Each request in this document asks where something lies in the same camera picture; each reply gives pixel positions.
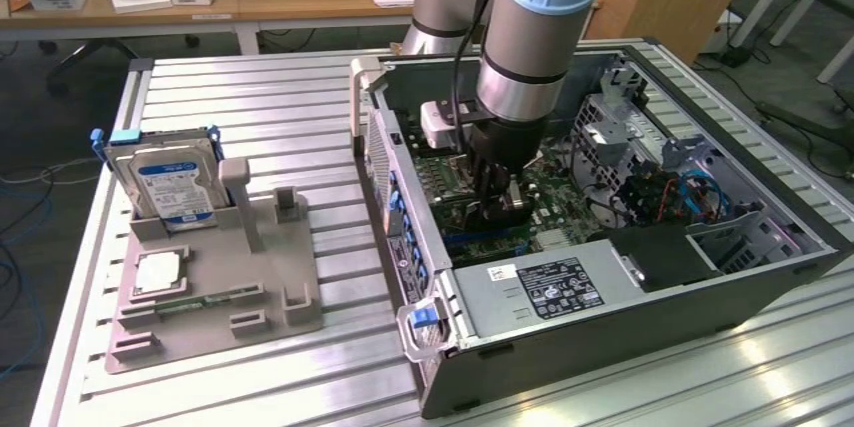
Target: floor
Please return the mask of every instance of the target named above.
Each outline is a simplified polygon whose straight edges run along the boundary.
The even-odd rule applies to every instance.
[[[748,12],[755,1],[734,0],[732,7],[739,12]],[[787,2],[778,0],[776,8]],[[288,51],[307,39],[309,42],[303,50],[381,47],[389,41],[400,41],[404,31],[405,27],[329,29],[317,31],[311,39],[309,31],[293,31],[284,36],[268,36],[263,53]],[[755,99],[778,103],[827,123],[839,123],[843,116],[832,113],[832,90],[816,83],[814,77],[852,34],[854,21],[816,4],[780,48],[768,47],[763,40],[758,42],[771,57],[770,65],[751,61],[738,69],[724,70]],[[201,45],[197,48],[188,48],[180,36],[130,39],[128,44],[141,56],[152,58],[237,54],[233,36],[208,34],[200,38]],[[66,55],[77,45],[78,42],[60,42],[60,52],[46,56],[34,43],[21,43],[14,55],[0,61],[0,173],[89,156],[90,129],[108,129],[112,125],[125,71],[125,60],[117,53],[98,52],[65,75],[70,90],[65,98],[52,98],[44,91],[44,74],[61,55]],[[8,44],[0,45],[0,52],[8,51],[9,47]],[[718,66],[711,58],[700,58],[699,61],[707,67]],[[851,64],[844,67],[835,82],[839,87],[854,89]],[[739,94],[732,82],[719,72],[703,72],[702,75],[734,104],[758,118],[751,102]],[[768,125],[767,129],[792,151],[806,157],[806,143],[796,132],[778,124]],[[819,141],[816,146],[814,161],[824,169],[840,171],[846,159],[839,149]],[[94,164],[84,164],[69,168],[57,174],[57,180],[89,176],[96,172],[96,167]],[[828,181],[848,198],[854,198],[851,184],[834,179]],[[38,194],[38,189],[45,186],[29,184],[22,187],[25,189],[20,191]],[[30,236],[10,246],[40,303],[48,346],[61,312],[93,189],[93,182],[57,186],[50,193],[53,212],[49,220]],[[10,222],[28,208],[29,202],[8,193],[0,195],[0,224]],[[12,293],[10,287],[0,290],[1,306],[8,305]],[[0,322],[0,372],[30,346],[37,334],[33,319],[33,309],[28,306],[26,298],[21,297],[9,316]],[[1,427],[28,423],[46,354],[48,348],[44,347],[21,369],[0,377]]]

